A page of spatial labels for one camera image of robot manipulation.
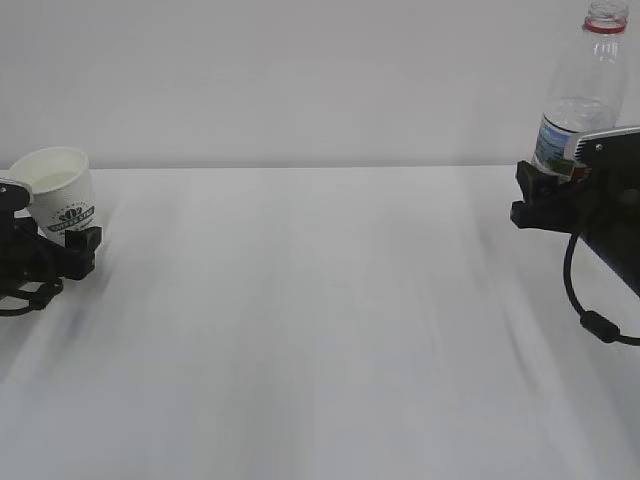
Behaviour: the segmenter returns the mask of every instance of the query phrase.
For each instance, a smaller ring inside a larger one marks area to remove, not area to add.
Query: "paper cup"
[[[31,153],[9,169],[9,178],[31,186],[33,203],[27,209],[50,240],[64,246],[65,230],[97,225],[89,159],[84,152],[57,147]]]

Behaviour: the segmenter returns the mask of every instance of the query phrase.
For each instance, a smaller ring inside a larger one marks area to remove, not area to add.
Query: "plastic bottle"
[[[620,0],[591,4],[582,33],[556,68],[538,133],[533,164],[561,181],[579,180],[584,165],[564,159],[575,132],[614,127],[627,85],[622,37],[629,7]]]

